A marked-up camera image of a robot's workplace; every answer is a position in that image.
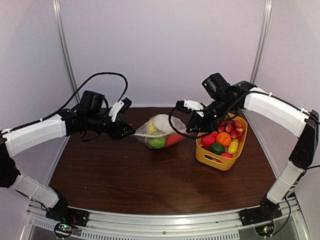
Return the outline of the yellow toy bell pepper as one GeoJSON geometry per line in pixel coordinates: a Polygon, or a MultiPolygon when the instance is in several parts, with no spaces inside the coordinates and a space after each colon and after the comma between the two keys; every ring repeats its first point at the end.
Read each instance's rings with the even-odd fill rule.
{"type": "Polygon", "coordinates": [[[147,133],[149,135],[155,135],[157,133],[157,128],[155,127],[154,123],[153,122],[148,122],[147,124],[147,133]]]}

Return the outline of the green toy apple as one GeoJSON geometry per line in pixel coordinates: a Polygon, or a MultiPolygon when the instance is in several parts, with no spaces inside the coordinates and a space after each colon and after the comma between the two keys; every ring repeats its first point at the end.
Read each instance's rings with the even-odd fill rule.
{"type": "Polygon", "coordinates": [[[165,147],[166,137],[165,136],[151,137],[151,138],[148,138],[147,143],[152,149],[161,149],[165,147]]]}

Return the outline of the clear zip top bag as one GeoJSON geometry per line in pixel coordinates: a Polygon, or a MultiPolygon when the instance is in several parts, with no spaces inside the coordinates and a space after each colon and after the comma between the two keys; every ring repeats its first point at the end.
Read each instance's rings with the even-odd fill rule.
{"type": "Polygon", "coordinates": [[[157,129],[157,133],[156,134],[154,134],[154,135],[149,135],[148,134],[148,129],[147,129],[147,127],[148,127],[148,122],[153,122],[153,119],[154,119],[154,117],[155,116],[153,116],[153,117],[151,117],[147,122],[145,122],[141,127],[139,127],[137,130],[136,130],[136,132],[135,132],[135,134],[134,134],[134,136],[138,139],[138,140],[140,140],[142,143],[144,143],[147,147],[149,147],[150,149],[152,149],[149,145],[148,145],[148,138],[156,138],[156,137],[162,137],[162,136],[167,136],[167,135],[172,135],[172,134],[179,134],[179,133],[177,133],[172,127],[171,127],[171,131],[170,132],[162,132],[162,131],[159,131],[158,129],[157,129]]]}

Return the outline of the white toy cauliflower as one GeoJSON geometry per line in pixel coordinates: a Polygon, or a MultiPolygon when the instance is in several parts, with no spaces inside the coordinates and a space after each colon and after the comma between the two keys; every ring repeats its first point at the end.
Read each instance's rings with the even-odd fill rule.
{"type": "Polygon", "coordinates": [[[153,118],[153,124],[161,132],[169,133],[171,125],[169,123],[169,116],[167,114],[158,114],[153,118]]]}

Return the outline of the orange toy carrot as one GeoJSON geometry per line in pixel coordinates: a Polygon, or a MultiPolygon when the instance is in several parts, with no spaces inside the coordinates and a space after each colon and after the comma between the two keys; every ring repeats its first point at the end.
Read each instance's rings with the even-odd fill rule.
{"type": "Polygon", "coordinates": [[[184,137],[180,134],[171,134],[171,135],[167,135],[165,137],[165,145],[164,147],[170,147],[172,145],[175,145],[176,143],[180,142],[184,137]]]}

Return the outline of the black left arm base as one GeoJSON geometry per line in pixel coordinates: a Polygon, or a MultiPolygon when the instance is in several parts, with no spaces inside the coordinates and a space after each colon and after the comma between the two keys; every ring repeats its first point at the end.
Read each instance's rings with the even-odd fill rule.
{"type": "Polygon", "coordinates": [[[41,207],[46,211],[45,216],[57,222],[62,222],[70,226],[86,227],[89,219],[89,212],[72,207],[67,207],[65,212],[58,212],[56,209],[41,207]]]}

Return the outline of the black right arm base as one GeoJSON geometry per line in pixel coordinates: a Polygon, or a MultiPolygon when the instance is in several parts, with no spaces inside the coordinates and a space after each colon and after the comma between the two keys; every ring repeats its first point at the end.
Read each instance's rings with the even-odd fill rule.
{"type": "Polygon", "coordinates": [[[242,226],[271,221],[272,219],[279,218],[282,215],[279,203],[273,203],[266,195],[260,201],[259,206],[245,208],[239,212],[242,226]]]}

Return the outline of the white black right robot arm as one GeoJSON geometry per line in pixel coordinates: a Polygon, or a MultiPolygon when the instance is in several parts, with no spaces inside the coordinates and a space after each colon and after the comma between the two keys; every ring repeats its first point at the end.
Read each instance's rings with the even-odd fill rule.
{"type": "Polygon", "coordinates": [[[231,85],[220,73],[210,75],[202,86],[213,102],[207,106],[187,99],[182,102],[182,107],[193,113],[187,133],[211,133],[228,113],[244,109],[277,123],[298,139],[288,164],[266,194],[263,205],[256,210],[258,219],[266,221],[276,212],[275,205],[295,187],[313,163],[319,141],[319,114],[293,106],[248,81],[231,85]]]}

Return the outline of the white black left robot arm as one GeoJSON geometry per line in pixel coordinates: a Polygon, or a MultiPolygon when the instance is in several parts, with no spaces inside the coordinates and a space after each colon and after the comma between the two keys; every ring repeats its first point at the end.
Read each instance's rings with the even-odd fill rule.
{"type": "Polygon", "coordinates": [[[111,140],[121,140],[135,134],[135,129],[124,122],[119,114],[132,104],[128,98],[117,101],[105,113],[101,113],[106,102],[103,94],[86,90],[78,105],[72,109],[62,108],[52,116],[27,123],[22,127],[6,129],[0,133],[0,186],[14,189],[26,197],[52,209],[61,222],[72,218],[72,211],[63,197],[48,186],[22,173],[14,161],[19,153],[47,141],[69,137],[74,134],[107,134],[111,140]]]}

